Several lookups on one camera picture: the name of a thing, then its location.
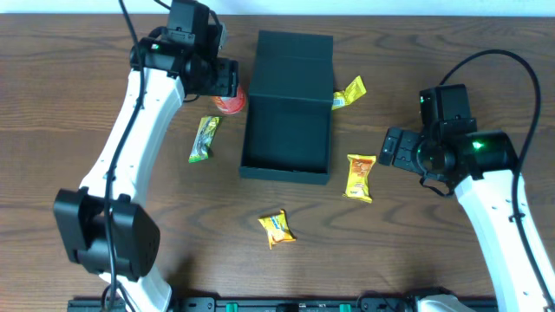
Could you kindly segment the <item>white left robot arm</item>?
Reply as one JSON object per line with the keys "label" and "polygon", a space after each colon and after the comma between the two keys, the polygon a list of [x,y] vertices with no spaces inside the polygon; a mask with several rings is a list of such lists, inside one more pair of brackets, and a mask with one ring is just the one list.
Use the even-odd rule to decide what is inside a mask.
{"label": "white left robot arm", "polygon": [[121,111],[79,188],[53,205],[69,261],[108,283],[128,311],[165,311],[172,288],[154,262],[160,230],[145,211],[153,165],[189,94],[233,97],[238,64],[220,58],[222,36],[205,43],[145,37],[130,52]]}

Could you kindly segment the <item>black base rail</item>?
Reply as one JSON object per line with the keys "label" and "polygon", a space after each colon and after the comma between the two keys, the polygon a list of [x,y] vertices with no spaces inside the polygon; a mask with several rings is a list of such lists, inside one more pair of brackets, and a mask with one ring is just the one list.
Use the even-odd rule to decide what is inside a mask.
{"label": "black base rail", "polygon": [[[493,299],[463,300],[474,311],[499,311]],[[381,299],[364,297],[358,300],[225,300],[212,297],[189,297],[170,303],[167,311],[174,312],[385,312],[401,311],[408,304],[399,298]],[[68,312],[101,311],[100,300],[74,299],[69,300]]]}

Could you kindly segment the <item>yellow biscuit packet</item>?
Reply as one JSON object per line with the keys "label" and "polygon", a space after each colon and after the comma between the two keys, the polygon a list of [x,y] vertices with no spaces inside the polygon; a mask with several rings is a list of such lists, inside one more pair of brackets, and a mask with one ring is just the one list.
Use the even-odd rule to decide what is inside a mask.
{"label": "yellow biscuit packet", "polygon": [[276,244],[295,242],[297,240],[288,225],[285,210],[263,216],[258,219],[258,222],[266,231],[270,249]]}

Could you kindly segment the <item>green yellow snack packet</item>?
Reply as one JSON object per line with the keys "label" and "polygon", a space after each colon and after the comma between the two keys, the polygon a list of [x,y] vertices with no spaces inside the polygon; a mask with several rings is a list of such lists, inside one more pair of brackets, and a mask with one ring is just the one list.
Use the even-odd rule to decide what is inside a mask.
{"label": "green yellow snack packet", "polygon": [[219,116],[204,116],[201,118],[195,141],[193,142],[193,149],[188,159],[189,163],[209,158],[209,150],[219,123]]}

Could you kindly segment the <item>red soda can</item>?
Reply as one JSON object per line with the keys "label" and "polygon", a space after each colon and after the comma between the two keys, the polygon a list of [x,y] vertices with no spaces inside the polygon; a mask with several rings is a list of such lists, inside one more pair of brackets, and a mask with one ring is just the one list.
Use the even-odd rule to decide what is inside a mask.
{"label": "red soda can", "polygon": [[236,114],[240,112],[246,104],[245,91],[238,85],[235,97],[212,96],[212,101],[216,107],[224,114]]}

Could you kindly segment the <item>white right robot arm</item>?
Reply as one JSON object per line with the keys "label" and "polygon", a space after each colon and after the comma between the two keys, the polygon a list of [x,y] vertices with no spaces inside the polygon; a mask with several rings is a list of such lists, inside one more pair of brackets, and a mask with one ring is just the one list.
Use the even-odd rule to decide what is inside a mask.
{"label": "white right robot arm", "polygon": [[506,133],[433,136],[391,127],[378,158],[445,184],[478,238],[500,311],[552,311],[554,270],[526,198],[519,159]]}

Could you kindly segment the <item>orange yellow snack packet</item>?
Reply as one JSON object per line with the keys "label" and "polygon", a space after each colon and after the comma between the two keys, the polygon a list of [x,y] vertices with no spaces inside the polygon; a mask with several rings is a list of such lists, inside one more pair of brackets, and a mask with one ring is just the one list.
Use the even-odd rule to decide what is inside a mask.
{"label": "orange yellow snack packet", "polygon": [[343,196],[366,203],[373,199],[369,195],[369,173],[376,163],[375,155],[348,154],[349,174]]}

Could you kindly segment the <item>black open box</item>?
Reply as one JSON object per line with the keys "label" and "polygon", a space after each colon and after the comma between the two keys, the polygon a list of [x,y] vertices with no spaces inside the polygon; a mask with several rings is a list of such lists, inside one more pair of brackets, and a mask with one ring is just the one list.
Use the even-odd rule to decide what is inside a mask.
{"label": "black open box", "polygon": [[332,36],[260,31],[240,176],[327,184],[333,92]]}

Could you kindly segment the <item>small yellow packet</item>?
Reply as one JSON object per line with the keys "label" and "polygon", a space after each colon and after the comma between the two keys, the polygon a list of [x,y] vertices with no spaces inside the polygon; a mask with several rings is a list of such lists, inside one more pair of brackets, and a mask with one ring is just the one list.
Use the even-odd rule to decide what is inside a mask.
{"label": "small yellow packet", "polygon": [[336,91],[333,94],[332,110],[347,107],[367,93],[367,89],[358,75],[344,90]]}

